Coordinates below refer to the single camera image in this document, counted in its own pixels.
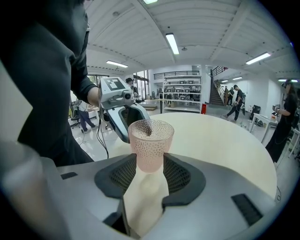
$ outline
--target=woman in black dress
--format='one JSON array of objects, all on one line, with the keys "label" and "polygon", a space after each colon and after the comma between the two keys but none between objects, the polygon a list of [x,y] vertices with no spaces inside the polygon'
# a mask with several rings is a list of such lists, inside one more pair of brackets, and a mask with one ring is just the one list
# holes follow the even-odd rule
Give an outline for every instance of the woman in black dress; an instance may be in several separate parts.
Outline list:
[{"label": "woman in black dress", "polygon": [[275,163],[279,160],[280,155],[285,148],[287,138],[292,129],[295,111],[298,106],[297,94],[291,80],[287,80],[282,86],[287,93],[284,109],[277,110],[277,113],[281,114],[281,119],[271,140],[266,146],[267,151]]}]

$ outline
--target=round table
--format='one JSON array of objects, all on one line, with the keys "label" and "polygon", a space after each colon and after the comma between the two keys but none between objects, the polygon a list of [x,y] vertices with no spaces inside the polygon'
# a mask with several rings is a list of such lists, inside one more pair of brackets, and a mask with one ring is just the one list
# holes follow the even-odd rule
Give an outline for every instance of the round table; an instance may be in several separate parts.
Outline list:
[{"label": "round table", "polygon": [[[228,167],[275,199],[277,177],[264,146],[247,130],[209,115],[172,112],[151,116],[175,130],[169,153]],[[128,143],[118,139],[110,157],[130,154]]]},{"label": "round table", "polygon": [[[264,146],[247,130],[229,121],[197,113],[173,112],[151,116],[175,130],[169,153],[230,168],[275,199],[276,171]],[[132,153],[130,144],[118,139],[110,157]],[[153,174],[136,168],[124,194],[129,226],[144,236],[163,214],[161,201],[168,196],[163,166]]]}]

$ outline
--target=translucent pink tumbler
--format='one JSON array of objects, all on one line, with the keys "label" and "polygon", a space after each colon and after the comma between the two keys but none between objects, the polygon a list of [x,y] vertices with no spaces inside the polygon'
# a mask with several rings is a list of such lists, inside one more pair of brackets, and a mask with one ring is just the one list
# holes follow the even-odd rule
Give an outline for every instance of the translucent pink tumbler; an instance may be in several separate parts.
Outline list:
[{"label": "translucent pink tumbler", "polygon": [[156,172],[164,162],[164,153],[170,149],[174,128],[160,120],[140,120],[129,128],[129,140],[136,163],[145,173]]}]

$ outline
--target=cup rim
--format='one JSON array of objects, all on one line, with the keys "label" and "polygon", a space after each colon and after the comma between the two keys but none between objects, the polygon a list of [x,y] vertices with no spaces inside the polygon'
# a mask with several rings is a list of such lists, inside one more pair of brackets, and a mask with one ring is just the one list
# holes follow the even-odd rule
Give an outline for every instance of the cup rim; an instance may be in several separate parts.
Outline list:
[{"label": "cup rim", "polygon": [[142,141],[148,141],[148,142],[160,142],[160,141],[167,140],[167,139],[169,139],[170,137],[172,137],[174,135],[175,130],[174,130],[173,126],[170,123],[167,123],[167,122],[162,121],[162,120],[157,120],[157,119],[142,119],[142,120],[135,121],[135,122],[133,122],[129,125],[128,129],[132,128],[132,125],[137,123],[137,122],[148,121],[148,120],[150,120],[150,121],[159,121],[159,122],[163,122],[163,123],[166,123],[166,124],[170,125],[172,127],[172,134],[169,137],[166,137],[166,138],[161,139],[161,140],[146,140],[146,139],[142,139],[142,138],[139,138],[139,137],[135,136],[136,139],[139,139],[139,140],[142,140]]}]

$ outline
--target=staircase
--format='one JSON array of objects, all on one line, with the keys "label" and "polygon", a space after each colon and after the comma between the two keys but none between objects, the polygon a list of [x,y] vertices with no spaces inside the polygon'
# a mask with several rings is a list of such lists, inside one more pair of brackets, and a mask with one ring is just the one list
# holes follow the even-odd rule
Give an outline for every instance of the staircase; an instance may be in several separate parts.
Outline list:
[{"label": "staircase", "polygon": [[224,106],[215,85],[210,89],[210,104]]}]

